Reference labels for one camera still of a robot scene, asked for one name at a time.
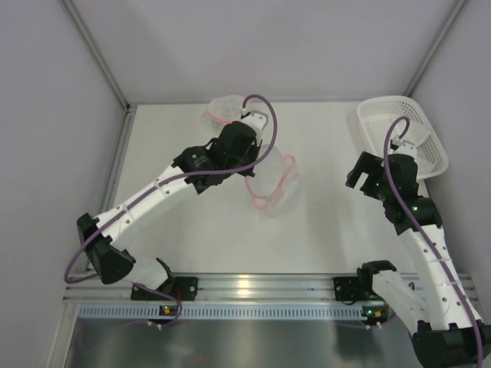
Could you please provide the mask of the white cloth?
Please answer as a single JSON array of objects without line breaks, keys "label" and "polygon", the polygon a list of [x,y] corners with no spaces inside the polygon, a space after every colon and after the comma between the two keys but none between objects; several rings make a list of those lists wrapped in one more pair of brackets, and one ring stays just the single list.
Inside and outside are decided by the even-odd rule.
[{"label": "white cloth", "polygon": [[428,162],[428,159],[426,158],[425,154],[423,153],[423,145],[427,141],[427,139],[430,137],[430,132],[428,130],[411,130],[408,136],[408,140],[413,143],[416,147],[417,150],[417,158],[421,162]]}]

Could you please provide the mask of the white mesh laundry bag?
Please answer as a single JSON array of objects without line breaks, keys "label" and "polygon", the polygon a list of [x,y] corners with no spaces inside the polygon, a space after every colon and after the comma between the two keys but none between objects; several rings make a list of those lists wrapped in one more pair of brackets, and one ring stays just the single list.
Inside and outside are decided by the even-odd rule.
[{"label": "white mesh laundry bag", "polygon": [[302,186],[296,159],[272,147],[267,157],[256,165],[254,176],[245,178],[252,204],[270,214],[286,212]]},{"label": "white mesh laundry bag", "polygon": [[239,120],[244,99],[244,96],[237,94],[217,97],[209,102],[204,116],[222,125]]}]

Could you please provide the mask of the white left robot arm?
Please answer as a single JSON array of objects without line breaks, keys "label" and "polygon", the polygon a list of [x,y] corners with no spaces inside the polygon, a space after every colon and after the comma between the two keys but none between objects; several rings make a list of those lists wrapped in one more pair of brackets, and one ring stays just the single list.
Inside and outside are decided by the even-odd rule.
[{"label": "white left robot arm", "polygon": [[133,237],[172,207],[221,184],[233,175],[253,174],[258,158],[257,131],[243,121],[225,125],[203,146],[191,146],[149,185],[128,200],[95,217],[82,215],[77,227],[84,253],[103,284],[129,281],[160,293],[175,283],[170,267],[159,258],[132,255]]}]

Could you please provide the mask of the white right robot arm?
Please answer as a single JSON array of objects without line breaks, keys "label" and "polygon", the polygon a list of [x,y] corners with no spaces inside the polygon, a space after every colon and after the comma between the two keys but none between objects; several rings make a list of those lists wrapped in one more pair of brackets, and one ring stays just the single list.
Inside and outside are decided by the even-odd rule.
[{"label": "white right robot arm", "polygon": [[363,152],[347,175],[347,187],[355,187],[362,174],[367,178],[361,191],[381,202],[425,297],[420,298],[387,260],[365,262],[357,269],[362,288],[380,297],[404,323],[422,366],[481,367],[490,355],[490,326],[470,302],[456,272],[437,207],[418,192],[415,159]]}]

